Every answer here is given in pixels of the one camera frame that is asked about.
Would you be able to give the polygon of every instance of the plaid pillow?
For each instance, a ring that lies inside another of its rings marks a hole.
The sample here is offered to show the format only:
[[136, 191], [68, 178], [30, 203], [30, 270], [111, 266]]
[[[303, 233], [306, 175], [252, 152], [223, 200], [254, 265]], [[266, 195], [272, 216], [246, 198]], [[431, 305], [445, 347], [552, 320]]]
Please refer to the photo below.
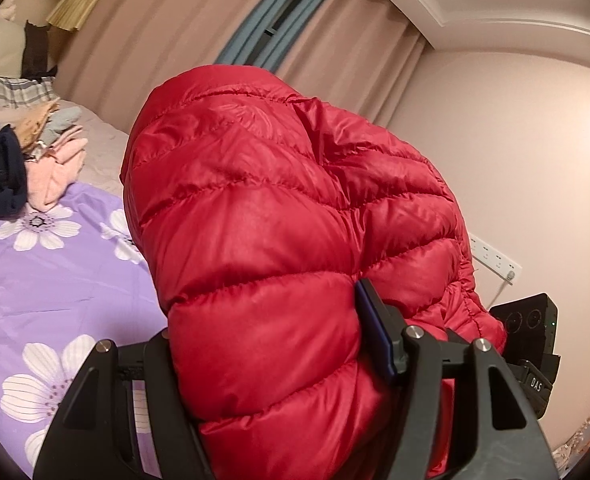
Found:
[[0, 77], [0, 108], [21, 108], [57, 99], [53, 77], [41, 81]]

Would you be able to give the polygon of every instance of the purple bed sheet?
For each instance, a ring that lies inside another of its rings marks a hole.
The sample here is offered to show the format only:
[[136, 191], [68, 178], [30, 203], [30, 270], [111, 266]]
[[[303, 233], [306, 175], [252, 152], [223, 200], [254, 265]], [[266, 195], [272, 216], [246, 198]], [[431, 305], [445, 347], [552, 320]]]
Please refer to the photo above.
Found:
[[[0, 220], [0, 442], [32, 475], [58, 402], [99, 339], [141, 342], [166, 326], [120, 198], [69, 187], [48, 213]], [[136, 431], [159, 476], [142, 383]]]

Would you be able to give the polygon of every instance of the pink curtain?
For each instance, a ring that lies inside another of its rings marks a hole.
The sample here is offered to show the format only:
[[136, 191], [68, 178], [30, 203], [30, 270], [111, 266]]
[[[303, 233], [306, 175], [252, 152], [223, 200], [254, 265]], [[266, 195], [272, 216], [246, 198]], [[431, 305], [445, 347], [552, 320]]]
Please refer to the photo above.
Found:
[[425, 45], [390, 0], [325, 0], [277, 75], [387, 126]]
[[67, 100], [130, 131], [149, 92], [217, 54], [260, 0], [99, 0], [59, 62]]

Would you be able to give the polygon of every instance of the red down jacket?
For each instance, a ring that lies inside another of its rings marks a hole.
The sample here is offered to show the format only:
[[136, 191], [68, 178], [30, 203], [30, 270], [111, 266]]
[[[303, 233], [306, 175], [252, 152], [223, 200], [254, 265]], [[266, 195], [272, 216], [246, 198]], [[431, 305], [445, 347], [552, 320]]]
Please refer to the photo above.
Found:
[[[122, 181], [218, 480], [371, 477], [392, 397], [360, 352], [362, 276], [434, 336], [503, 348], [437, 170], [264, 70], [204, 66], [153, 90]], [[445, 383], [435, 473], [451, 403]]]

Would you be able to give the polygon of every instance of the power strip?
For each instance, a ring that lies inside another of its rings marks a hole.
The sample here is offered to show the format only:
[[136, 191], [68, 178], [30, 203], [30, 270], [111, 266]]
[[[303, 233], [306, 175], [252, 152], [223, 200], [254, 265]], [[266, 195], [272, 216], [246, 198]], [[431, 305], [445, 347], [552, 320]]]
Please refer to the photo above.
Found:
[[517, 281], [521, 274], [520, 264], [487, 244], [481, 238], [470, 233], [468, 233], [468, 237], [470, 238], [470, 251], [473, 258], [511, 285]]

